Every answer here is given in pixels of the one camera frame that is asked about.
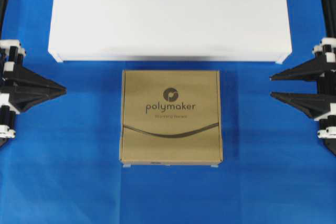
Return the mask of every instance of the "blue cloth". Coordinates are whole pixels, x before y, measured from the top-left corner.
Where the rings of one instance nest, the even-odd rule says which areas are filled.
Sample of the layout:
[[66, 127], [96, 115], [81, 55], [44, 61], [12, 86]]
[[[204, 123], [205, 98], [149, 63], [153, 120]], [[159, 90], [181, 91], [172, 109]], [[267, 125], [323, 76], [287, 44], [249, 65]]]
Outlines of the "blue cloth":
[[[293, 53], [283, 65], [59, 64], [47, 52], [52, 2], [9, 0], [7, 8], [3, 38], [19, 39], [24, 65], [68, 93], [18, 116], [17, 137], [0, 150], [0, 223], [336, 223], [336, 158], [315, 122], [269, 96], [316, 92], [315, 83], [269, 76], [312, 58], [325, 36], [320, 0], [288, 0]], [[221, 71], [219, 168], [121, 167], [123, 69]]]

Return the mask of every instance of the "white box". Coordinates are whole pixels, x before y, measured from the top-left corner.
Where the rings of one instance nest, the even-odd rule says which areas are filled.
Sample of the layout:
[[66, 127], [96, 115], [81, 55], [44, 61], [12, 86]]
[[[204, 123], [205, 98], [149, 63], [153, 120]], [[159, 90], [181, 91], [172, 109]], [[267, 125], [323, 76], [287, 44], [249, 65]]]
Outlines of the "white box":
[[64, 60], [276, 61], [286, 0], [54, 0], [48, 51]]

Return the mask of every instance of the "polymaker logo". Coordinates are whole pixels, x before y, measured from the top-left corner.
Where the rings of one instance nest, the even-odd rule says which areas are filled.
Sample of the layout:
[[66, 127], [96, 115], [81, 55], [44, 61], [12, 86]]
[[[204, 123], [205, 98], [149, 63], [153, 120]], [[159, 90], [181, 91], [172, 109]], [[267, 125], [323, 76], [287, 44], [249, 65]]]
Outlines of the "polymaker logo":
[[173, 88], [168, 88], [163, 92], [163, 98], [167, 101], [167, 102], [175, 102], [179, 95], [179, 93], [177, 92], [176, 89]]

